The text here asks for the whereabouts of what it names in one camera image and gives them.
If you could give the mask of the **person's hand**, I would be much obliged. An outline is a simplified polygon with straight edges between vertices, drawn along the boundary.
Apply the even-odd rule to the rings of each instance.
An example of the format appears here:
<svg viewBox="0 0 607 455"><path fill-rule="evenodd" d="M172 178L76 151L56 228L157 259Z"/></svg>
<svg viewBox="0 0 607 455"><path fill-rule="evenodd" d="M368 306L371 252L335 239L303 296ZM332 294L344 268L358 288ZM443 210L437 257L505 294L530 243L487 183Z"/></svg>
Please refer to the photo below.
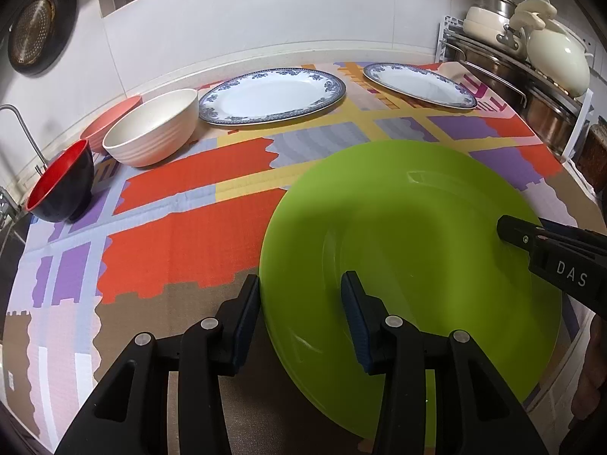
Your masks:
<svg viewBox="0 0 607 455"><path fill-rule="evenodd" d="M598 408L601 400L600 387L606 381L606 322L598 314L591 321L590 340L585 353L583 367L575 391L571 412L573 419L569 429Z"/></svg>

